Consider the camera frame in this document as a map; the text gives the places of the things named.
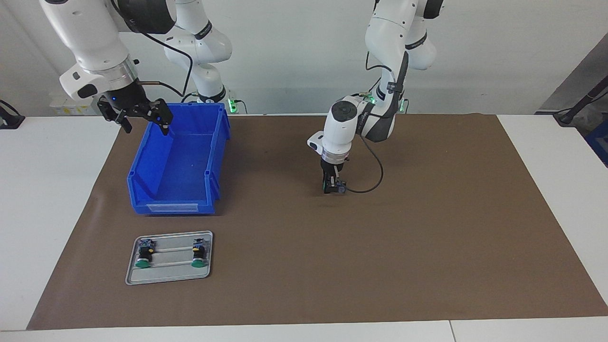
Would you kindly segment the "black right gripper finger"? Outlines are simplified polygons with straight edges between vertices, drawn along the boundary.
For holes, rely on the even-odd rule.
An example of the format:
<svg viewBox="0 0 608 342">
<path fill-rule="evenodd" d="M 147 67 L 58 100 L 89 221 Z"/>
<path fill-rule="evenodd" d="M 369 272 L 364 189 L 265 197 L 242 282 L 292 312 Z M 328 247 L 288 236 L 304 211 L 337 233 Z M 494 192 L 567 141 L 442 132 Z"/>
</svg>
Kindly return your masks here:
<svg viewBox="0 0 608 342">
<path fill-rule="evenodd" d="M 100 110 L 100 113 L 102 113 L 102 117 L 104 117 L 106 121 L 116 123 L 127 134 L 132 131 L 133 127 L 126 116 L 126 112 L 124 110 L 120 112 L 115 111 L 105 96 L 101 96 L 99 98 L 97 101 L 97 107 Z"/>
<path fill-rule="evenodd" d="M 170 125 L 174 115 L 163 99 L 138 104 L 138 113 L 141 118 L 156 125 L 163 136 L 169 135 Z"/>
</svg>

